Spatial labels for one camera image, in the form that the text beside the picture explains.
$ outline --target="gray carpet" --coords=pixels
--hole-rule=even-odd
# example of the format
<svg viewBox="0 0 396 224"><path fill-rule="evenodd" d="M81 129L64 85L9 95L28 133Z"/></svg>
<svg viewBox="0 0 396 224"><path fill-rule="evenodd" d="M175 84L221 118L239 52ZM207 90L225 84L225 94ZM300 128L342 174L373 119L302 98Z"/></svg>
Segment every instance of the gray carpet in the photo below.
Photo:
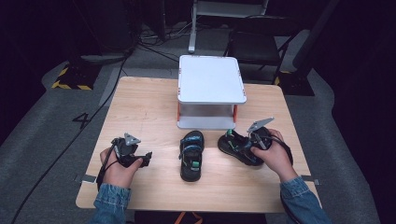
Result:
<svg viewBox="0 0 396 224"><path fill-rule="evenodd" d="M307 35L304 31L292 42L282 70L295 69L292 59ZM199 32L195 54L222 55L226 38L225 29ZM178 56L188 54L188 43L189 37L185 35L153 48L178 60ZM28 192L60 155L27 200L16 223L86 223L93 214L92 209L76 206L79 183L74 178L87 169L108 106L101 108L77 138L80 123L72 120L83 113L89 117L95 114L111 93L120 63L104 66L92 91L52 89L50 86L65 64L59 64L43 76L47 92L0 148L1 223L11 223ZM177 78L177 69L177 62L137 49L121 74ZM311 173L321 183L317 189L323 208L333 223L379 223L370 188L332 119L332 90L315 71L309 74L308 80L315 96L287 95L285 98ZM133 220L133 216L132 211L127 213L128 220ZM285 223L285 215L269 214L268 223Z"/></svg>

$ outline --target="person's left hand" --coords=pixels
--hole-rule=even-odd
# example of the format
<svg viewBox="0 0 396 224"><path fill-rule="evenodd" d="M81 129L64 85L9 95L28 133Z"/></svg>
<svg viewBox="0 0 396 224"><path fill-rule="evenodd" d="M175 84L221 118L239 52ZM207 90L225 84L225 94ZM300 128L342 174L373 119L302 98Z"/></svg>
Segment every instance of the person's left hand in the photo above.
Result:
<svg viewBox="0 0 396 224"><path fill-rule="evenodd" d="M100 160L103 163L106 159L107 152L110 148L105 149L100 153ZM132 179L134 178L134 173L136 173L137 169L139 169L142 164L143 159L138 159L134 163L132 163L128 168L123 167L121 164L117 162L116 153L114 150L111 152L110 157L107 161L107 167L110 165L105 173L105 177L103 179L103 183L107 183L113 186L117 186L120 188L128 189L131 187Z"/></svg>

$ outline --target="black shoe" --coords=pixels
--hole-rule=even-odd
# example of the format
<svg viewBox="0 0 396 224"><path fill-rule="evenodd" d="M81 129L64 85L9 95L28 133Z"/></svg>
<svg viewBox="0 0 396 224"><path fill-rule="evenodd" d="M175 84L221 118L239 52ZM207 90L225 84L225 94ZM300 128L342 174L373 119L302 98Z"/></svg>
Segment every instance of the black shoe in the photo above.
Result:
<svg viewBox="0 0 396 224"><path fill-rule="evenodd" d="M256 157L251 151L252 143L248 137L238 134L236 131L229 129L218 141L219 149L236 157L246 165L259 166L264 161Z"/></svg>
<svg viewBox="0 0 396 224"><path fill-rule="evenodd" d="M180 155L178 158L181 159L180 176L183 180L193 182L201 178L204 147L204 136L199 131L187 133L180 140Z"/></svg>

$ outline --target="wooden table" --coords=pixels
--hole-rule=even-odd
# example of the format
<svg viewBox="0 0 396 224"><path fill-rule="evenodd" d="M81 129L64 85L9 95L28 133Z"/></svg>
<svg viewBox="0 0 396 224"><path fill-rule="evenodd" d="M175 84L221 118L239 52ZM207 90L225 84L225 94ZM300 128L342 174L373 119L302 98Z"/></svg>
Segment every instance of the wooden table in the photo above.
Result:
<svg viewBox="0 0 396 224"><path fill-rule="evenodd" d="M267 128L282 132L299 175L310 175L282 90L277 86L245 84L247 102L238 108L235 130L248 135L255 120L274 117ZM197 182L180 178L179 141L190 130L177 127L177 80L122 77L108 110L88 166L97 176L99 153L116 137L129 133L141 140L135 155L152 151L148 167L134 176L129 209L212 212L284 212L279 200L279 179L265 164L246 166L221 152L218 139L225 131L205 131L202 177ZM317 194L313 182L307 182ZM77 206L93 208L96 184L82 183Z"/></svg>

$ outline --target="blue sleeve cuff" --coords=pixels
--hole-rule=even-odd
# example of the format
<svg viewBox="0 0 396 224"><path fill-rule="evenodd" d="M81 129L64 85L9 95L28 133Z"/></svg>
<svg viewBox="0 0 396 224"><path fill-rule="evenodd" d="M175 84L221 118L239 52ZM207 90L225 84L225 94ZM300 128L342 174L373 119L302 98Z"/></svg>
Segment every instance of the blue sleeve cuff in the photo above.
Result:
<svg viewBox="0 0 396 224"><path fill-rule="evenodd" d="M131 199L131 190L103 183L96 196L95 203L106 203L126 209Z"/></svg>
<svg viewBox="0 0 396 224"><path fill-rule="evenodd" d="M294 198L310 191L300 176L292 180L280 183L280 192L283 198Z"/></svg>

